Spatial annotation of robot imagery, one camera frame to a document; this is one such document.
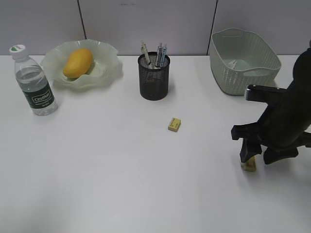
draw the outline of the white plastic basket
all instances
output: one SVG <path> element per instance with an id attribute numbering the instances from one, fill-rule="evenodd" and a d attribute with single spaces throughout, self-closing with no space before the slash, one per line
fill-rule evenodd
<path id="1" fill-rule="evenodd" d="M 261 36 L 238 28 L 214 33 L 209 53 L 214 78 L 229 95 L 243 95 L 250 84 L 272 85 L 281 68 L 279 58 Z"/>

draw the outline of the glass bowl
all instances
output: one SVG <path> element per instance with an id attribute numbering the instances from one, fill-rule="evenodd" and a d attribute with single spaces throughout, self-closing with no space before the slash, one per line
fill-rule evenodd
<path id="1" fill-rule="evenodd" d="M 67 59 L 72 52 L 81 48 L 90 50 L 94 61 L 86 74 L 77 79 L 67 78 L 63 74 Z M 113 69 L 121 63 L 117 54 L 118 51 L 114 47 L 100 41 L 69 41 L 47 52 L 41 65 L 47 78 L 60 84 L 73 87 L 99 86 L 113 78 L 110 77 L 114 74 Z"/>

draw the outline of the pen holder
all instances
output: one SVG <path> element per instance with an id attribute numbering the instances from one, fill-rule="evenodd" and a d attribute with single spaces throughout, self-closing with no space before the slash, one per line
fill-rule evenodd
<path id="1" fill-rule="evenodd" d="M 157 68 L 155 67 L 156 52 L 149 52 L 148 54 L 153 69 L 148 68 L 144 54 L 138 58 L 140 94 L 147 100 L 161 100 L 166 97 L 169 91 L 169 68 L 171 61 L 165 55 L 164 66 Z"/>

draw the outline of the water bottle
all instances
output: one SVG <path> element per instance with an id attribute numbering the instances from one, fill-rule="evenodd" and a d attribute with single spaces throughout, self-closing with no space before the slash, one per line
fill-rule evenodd
<path id="1" fill-rule="evenodd" d="M 15 76 L 31 109 L 36 115 L 45 116 L 57 109 L 57 103 L 41 66 L 29 57 L 24 45 L 10 48 L 15 60 Z"/>

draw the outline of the bottle cap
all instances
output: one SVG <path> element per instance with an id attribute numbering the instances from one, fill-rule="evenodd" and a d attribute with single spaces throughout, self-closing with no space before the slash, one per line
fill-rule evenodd
<path id="1" fill-rule="evenodd" d="M 14 60 L 26 57 L 29 55 L 24 45 L 14 45 L 10 48 L 10 54 Z"/>

